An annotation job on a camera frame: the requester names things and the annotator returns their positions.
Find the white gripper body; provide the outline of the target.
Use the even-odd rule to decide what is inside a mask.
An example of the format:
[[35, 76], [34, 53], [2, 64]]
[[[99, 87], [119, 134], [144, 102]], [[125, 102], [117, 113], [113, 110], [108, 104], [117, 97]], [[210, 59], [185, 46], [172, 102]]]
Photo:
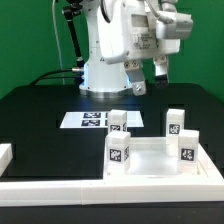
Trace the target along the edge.
[[99, 43], [108, 64], [179, 52], [178, 39], [158, 39], [156, 19], [143, 0], [112, 0], [99, 6]]

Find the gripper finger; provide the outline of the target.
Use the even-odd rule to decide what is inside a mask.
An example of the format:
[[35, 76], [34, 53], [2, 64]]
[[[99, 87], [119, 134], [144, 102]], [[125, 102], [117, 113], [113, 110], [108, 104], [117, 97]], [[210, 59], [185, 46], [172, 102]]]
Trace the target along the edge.
[[124, 63], [124, 68], [132, 84], [133, 94], [136, 96], [144, 95], [146, 93], [146, 82], [141, 62], [139, 60], [127, 61]]
[[153, 59], [153, 63], [155, 66], [155, 85], [158, 88], [165, 88], [169, 83], [168, 78], [168, 67], [169, 61], [168, 58], [163, 55], [159, 57], [155, 57]]

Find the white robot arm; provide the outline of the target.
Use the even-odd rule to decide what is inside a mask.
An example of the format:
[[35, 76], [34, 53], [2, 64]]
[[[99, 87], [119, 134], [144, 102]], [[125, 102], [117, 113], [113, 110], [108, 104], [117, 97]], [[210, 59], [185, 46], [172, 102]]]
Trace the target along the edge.
[[160, 0], [84, 0], [89, 59], [84, 64], [83, 95], [117, 98], [147, 92], [143, 61], [155, 66], [155, 84], [165, 87], [168, 56], [180, 48], [178, 14]]

